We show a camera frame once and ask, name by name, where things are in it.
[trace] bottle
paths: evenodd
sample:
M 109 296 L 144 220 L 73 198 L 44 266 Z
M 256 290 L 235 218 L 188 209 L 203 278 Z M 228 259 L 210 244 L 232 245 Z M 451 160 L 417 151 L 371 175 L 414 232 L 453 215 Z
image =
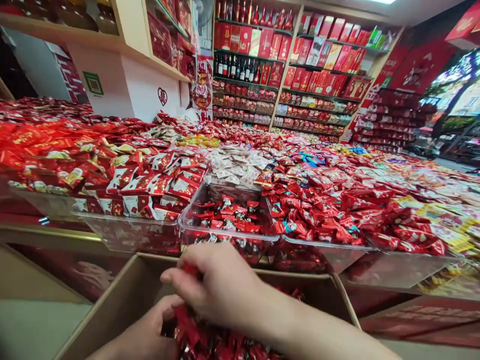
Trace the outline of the bottle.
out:
M 248 59 L 248 64 L 245 66 L 245 81 L 250 81 L 250 58 Z
M 261 19 L 258 22 L 260 26 L 265 26 L 265 23 L 267 22 L 267 12 L 265 11 L 265 6 L 263 7 L 263 11 L 261 13 Z
M 240 70 L 240 80 L 241 81 L 245 81 L 245 63 L 246 63 L 246 60 L 243 59 L 242 63 L 241 63 L 241 70 Z
M 274 21 L 274 9 L 272 7 L 272 9 L 270 10 L 270 16 L 268 17 L 268 21 L 266 22 L 266 26 L 271 28 L 274 25 L 273 21 Z
M 230 55 L 230 75 L 229 75 L 229 77 L 231 79 L 235 78 L 235 73 L 237 71 L 236 61 L 237 61 L 237 56 L 233 55 L 233 60 L 232 60 L 232 55 Z
M 251 20 L 251 23 L 253 25 L 258 25 L 259 24 L 259 5 L 256 5 L 255 8 L 255 14 L 253 15 L 253 19 Z

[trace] red gift box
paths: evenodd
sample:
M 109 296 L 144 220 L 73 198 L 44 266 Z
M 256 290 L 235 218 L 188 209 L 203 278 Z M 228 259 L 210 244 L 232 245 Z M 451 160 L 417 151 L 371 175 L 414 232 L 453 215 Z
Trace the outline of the red gift box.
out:
M 240 45 L 238 52 L 248 55 L 250 51 L 250 41 L 252 39 L 252 28 L 249 26 L 242 26 L 240 30 Z
M 263 29 L 260 36 L 260 46 L 258 49 L 258 56 L 261 58 L 268 58 L 270 50 L 272 49 L 272 39 L 274 37 L 273 29 Z

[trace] shelf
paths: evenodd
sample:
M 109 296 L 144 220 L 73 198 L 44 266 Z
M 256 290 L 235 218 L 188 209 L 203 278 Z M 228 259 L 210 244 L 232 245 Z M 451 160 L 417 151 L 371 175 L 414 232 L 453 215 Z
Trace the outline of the shelf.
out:
M 287 105 L 287 106 L 291 106 L 291 107 L 295 107 L 295 108 L 302 108 L 302 109 L 308 109 L 308 110 L 318 110 L 318 111 L 321 111 L 321 112 L 324 112 L 324 113 L 329 113 L 329 114 L 352 116 L 352 114 L 342 112 L 342 111 L 325 110 L 325 109 L 321 109 L 321 108 L 318 108 L 318 107 L 295 105 L 295 104 L 289 104 L 289 103 L 286 103 L 286 102 L 280 102 L 279 105 Z
M 219 18 L 219 17 L 215 18 L 215 21 L 219 22 L 219 23 L 227 23 L 227 24 L 232 24 L 232 25 L 247 26 L 247 27 L 250 27 L 250 28 L 253 28 L 253 29 L 260 29 L 260 30 L 271 29 L 271 30 L 275 31 L 276 33 L 287 34 L 287 35 L 290 35 L 290 36 L 294 35 L 293 31 L 280 30 L 280 29 L 276 29 L 276 28 L 268 27 L 268 26 L 247 24 L 247 23 L 244 23 L 244 22 L 238 22 L 238 21 L 233 21 L 233 20 L 225 20 L 225 19 L 222 19 L 222 18 Z
M 173 66 L 168 65 L 153 55 L 146 55 L 128 46 L 121 36 L 6 13 L 0 13 L 0 25 L 60 46 L 76 43 L 86 48 L 122 54 L 175 80 L 192 83 L 192 80 Z
M 252 101 L 256 101 L 256 102 L 261 101 L 261 102 L 264 102 L 264 103 L 275 104 L 275 101 L 272 101 L 272 100 L 262 100 L 262 99 L 256 99 L 256 98 L 248 97 L 248 96 L 235 95 L 235 94 L 231 94 L 231 93 L 228 93 L 228 92 L 225 92 L 225 91 L 220 91 L 220 90 L 214 90 L 213 93 L 214 94 L 233 96 L 233 97 L 237 97 L 237 98 L 240 98 L 240 99 L 247 99 L 247 100 L 252 100 Z
M 315 38 L 315 35 L 300 34 L 298 35 L 298 37 L 305 38 L 305 39 L 313 39 Z M 368 47 L 368 46 L 361 46 L 361 45 L 356 45 L 349 42 L 343 42 L 343 41 L 338 41 L 333 39 L 327 39 L 326 41 L 332 42 L 334 44 L 339 44 L 339 45 L 348 45 L 348 46 L 351 46 L 352 49 L 365 49 L 367 51 L 378 53 L 378 54 L 387 54 L 389 52 L 389 50 L 382 50 L 382 49 L 377 49 L 377 48 Z
M 299 63 L 296 63 L 296 62 L 291 63 L 290 66 L 293 66 L 293 67 L 295 67 L 295 68 L 304 68 L 304 69 L 319 70 L 319 71 L 327 70 L 327 71 L 331 72 L 332 74 L 354 76 L 354 77 L 362 78 L 362 79 L 366 79 L 366 80 L 373 80 L 373 79 L 374 79 L 373 77 L 370 77 L 370 76 L 362 76 L 362 75 L 352 74 L 352 73 L 349 73 L 349 72 L 342 72 L 342 71 L 336 71 L 336 70 L 328 70 L 328 69 L 325 69 L 324 67 L 312 66 L 312 65 L 302 65 L 302 64 L 299 64 Z
M 297 95 L 307 95 L 307 96 L 313 96 L 315 98 L 321 98 L 321 99 L 327 99 L 327 100 L 332 100 L 332 101 L 343 101 L 343 102 L 351 102 L 351 103 L 361 103 L 362 100 L 352 100 L 352 99 L 346 99 L 343 97 L 335 97 L 335 96 L 328 96 L 328 95 L 321 95 L 321 94 L 316 94 L 313 92 L 306 92 L 306 91 L 298 91 L 298 90 L 290 90 L 289 88 L 283 88 L 282 91 L 286 91 L 292 94 L 297 94 Z
M 229 54 L 238 55 L 238 56 L 243 56 L 243 57 L 247 57 L 247 58 L 258 59 L 258 60 L 263 60 L 263 61 L 269 61 L 269 62 L 272 62 L 272 63 L 282 63 L 282 64 L 285 64 L 285 61 L 283 61 L 283 60 L 274 60 L 274 59 L 271 59 L 271 58 L 268 58 L 268 57 L 252 56 L 252 55 L 244 54 L 244 53 L 241 53 L 241 52 L 236 52 L 236 51 L 231 51 L 231 50 L 224 50 L 224 49 L 214 49 L 214 50 L 215 50 L 215 51 L 218 51 L 218 52 L 229 53 Z
M 234 84 L 238 84 L 238 85 L 247 86 L 247 87 L 258 86 L 258 87 L 264 88 L 264 89 L 275 90 L 277 92 L 279 91 L 278 87 L 273 87 L 273 86 L 268 86 L 268 85 L 260 85 L 260 84 L 255 84 L 255 83 L 246 82 L 246 81 L 242 81 L 242 80 L 235 80 L 235 79 L 231 79 L 229 77 L 223 77 L 223 76 L 219 76 L 219 75 L 214 75 L 213 78 L 218 79 L 218 80 L 223 80 L 223 81 L 226 81 L 226 82 L 230 82 L 230 83 L 234 83 Z

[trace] red box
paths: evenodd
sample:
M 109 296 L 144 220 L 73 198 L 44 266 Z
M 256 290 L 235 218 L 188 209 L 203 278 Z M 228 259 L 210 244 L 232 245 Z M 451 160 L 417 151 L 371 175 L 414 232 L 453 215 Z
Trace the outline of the red box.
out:
M 270 78 L 270 70 L 272 65 L 263 65 L 261 67 L 260 85 L 267 85 Z
M 330 55 L 330 50 L 332 50 L 333 45 L 334 45 L 333 42 L 325 41 L 320 51 L 320 58 L 318 59 L 318 63 L 316 64 L 318 67 L 323 68 L 325 66 L 325 64 L 327 63 L 327 59 L 329 58 L 329 55 Z
M 260 48 L 258 56 L 261 58 L 268 58 L 272 48 L 272 39 L 274 37 L 273 29 L 263 29 L 260 36 Z
M 338 74 L 330 74 L 328 76 L 328 79 L 326 81 L 326 86 L 323 88 L 323 94 L 327 96 L 332 96 L 332 93 L 334 91 L 334 85 L 337 82 L 337 79 L 340 75 Z
M 311 20 L 311 25 L 310 25 L 310 29 L 308 30 L 308 34 L 309 35 L 314 35 L 314 36 L 317 36 L 319 31 L 320 31 L 320 27 L 322 26 L 322 22 L 324 21 L 324 15 L 320 15 L 320 14 L 314 14 L 313 15 L 313 19 Z
M 309 55 L 310 46 L 312 46 L 312 40 L 310 39 L 303 39 L 301 44 L 300 54 L 298 55 L 298 64 L 305 65 L 305 61 L 307 61 L 307 57 Z
M 270 55 L 268 55 L 269 59 L 277 60 L 279 58 L 280 45 L 282 45 L 282 35 L 274 34 L 271 40 Z
M 238 52 L 248 55 L 250 51 L 250 40 L 252 39 L 252 28 L 249 26 L 242 26 L 240 30 L 240 45 Z
M 282 82 L 282 74 L 284 73 L 284 64 L 274 63 L 271 67 L 270 79 L 268 80 L 268 86 L 279 87 Z
M 296 68 L 295 76 L 293 77 L 293 81 L 291 83 L 290 89 L 297 90 L 297 91 L 300 89 L 300 83 L 302 82 L 302 78 L 305 71 L 306 70 L 302 69 L 301 67 Z
M 338 17 L 335 20 L 335 24 L 333 24 L 333 29 L 331 30 L 331 34 L 328 38 L 332 40 L 338 40 L 340 38 L 340 34 L 342 33 L 342 29 L 344 28 L 344 25 L 345 25 L 345 19 Z
M 281 39 L 281 46 L 280 46 L 280 52 L 278 53 L 278 60 L 287 61 L 287 56 L 289 55 L 291 43 L 292 43 L 292 38 L 290 36 L 284 36 Z
M 230 50 L 230 34 L 231 33 L 232 33 L 232 25 L 224 23 L 221 31 L 222 50 Z
M 340 35 L 340 41 L 346 43 L 349 40 L 350 33 L 352 32 L 352 28 L 354 25 L 350 22 L 347 22 L 345 24 L 345 27 L 343 28 L 343 31 L 341 32 Z
M 304 39 L 302 37 L 297 37 L 295 39 L 295 44 L 293 45 L 293 51 L 291 52 L 291 56 L 290 56 L 291 63 L 296 63 L 299 60 L 300 49 L 302 48 L 303 42 L 304 42 Z
M 236 53 L 239 52 L 241 30 L 242 30 L 242 27 L 240 25 L 231 26 L 230 51 L 233 51 Z
M 340 55 L 338 56 L 335 66 L 333 67 L 333 70 L 342 71 L 342 68 L 344 67 L 345 62 L 349 57 L 350 50 L 352 50 L 351 46 L 343 45 L 340 51 Z
M 326 38 L 329 37 L 330 29 L 332 28 L 334 19 L 335 18 L 333 16 L 325 16 L 325 19 L 323 20 L 323 24 L 320 28 L 320 32 L 318 33 L 318 36 L 324 36 Z
M 361 29 L 362 27 L 360 25 L 353 25 L 350 36 L 348 37 L 348 43 L 355 44 L 357 42 Z
M 283 84 L 284 88 L 290 89 L 290 87 L 292 86 L 292 83 L 294 82 L 295 70 L 297 70 L 297 68 L 294 66 L 288 67 L 285 76 L 285 83 Z

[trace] finger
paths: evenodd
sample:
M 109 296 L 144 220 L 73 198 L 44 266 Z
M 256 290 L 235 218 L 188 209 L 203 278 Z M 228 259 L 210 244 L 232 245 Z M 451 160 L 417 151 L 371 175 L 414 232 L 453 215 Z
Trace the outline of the finger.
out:
M 194 308 L 201 306 L 207 298 L 207 291 L 202 283 L 182 269 L 169 268 L 163 272 L 160 280 L 164 284 L 171 284 L 175 292 Z

